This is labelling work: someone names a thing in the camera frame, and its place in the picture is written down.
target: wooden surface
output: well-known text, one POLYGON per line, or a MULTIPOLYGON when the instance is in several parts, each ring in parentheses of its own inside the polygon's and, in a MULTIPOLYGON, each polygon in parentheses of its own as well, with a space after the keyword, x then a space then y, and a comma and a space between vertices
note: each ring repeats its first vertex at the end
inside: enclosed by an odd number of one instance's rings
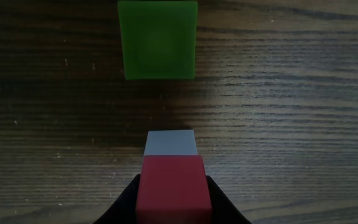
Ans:
POLYGON ((358 223, 358 1, 200 1, 196 80, 125 81, 116 2, 0 0, 0 223, 91 223, 193 128, 253 223, 358 223))

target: red cube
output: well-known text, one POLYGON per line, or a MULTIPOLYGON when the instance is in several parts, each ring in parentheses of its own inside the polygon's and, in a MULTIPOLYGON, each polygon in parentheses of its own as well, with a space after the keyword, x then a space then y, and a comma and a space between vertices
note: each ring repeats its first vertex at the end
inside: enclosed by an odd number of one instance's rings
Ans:
POLYGON ((201 156, 145 156, 138 224, 209 224, 212 206, 201 156))

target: green square container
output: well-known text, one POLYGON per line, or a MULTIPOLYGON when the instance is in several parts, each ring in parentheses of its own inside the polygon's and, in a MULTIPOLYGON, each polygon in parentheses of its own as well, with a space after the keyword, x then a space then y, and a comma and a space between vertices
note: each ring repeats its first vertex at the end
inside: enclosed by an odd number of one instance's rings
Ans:
POLYGON ((119 1, 127 79, 195 77, 196 1, 119 1))

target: wood grain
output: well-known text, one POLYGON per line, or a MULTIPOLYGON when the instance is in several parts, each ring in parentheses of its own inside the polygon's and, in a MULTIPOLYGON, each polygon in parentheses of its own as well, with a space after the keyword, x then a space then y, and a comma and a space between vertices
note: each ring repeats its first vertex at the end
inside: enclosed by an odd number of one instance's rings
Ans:
POLYGON ((0 0, 0 223, 91 223, 193 128, 253 223, 358 223, 358 1, 200 0, 196 80, 126 81, 113 1, 0 0))

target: green bowl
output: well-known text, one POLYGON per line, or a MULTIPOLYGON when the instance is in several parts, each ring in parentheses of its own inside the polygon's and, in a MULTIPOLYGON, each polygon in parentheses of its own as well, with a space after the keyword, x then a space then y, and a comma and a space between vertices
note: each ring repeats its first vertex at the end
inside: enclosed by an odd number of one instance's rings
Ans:
POLYGON ((196 1, 119 1, 127 79, 195 77, 196 1))

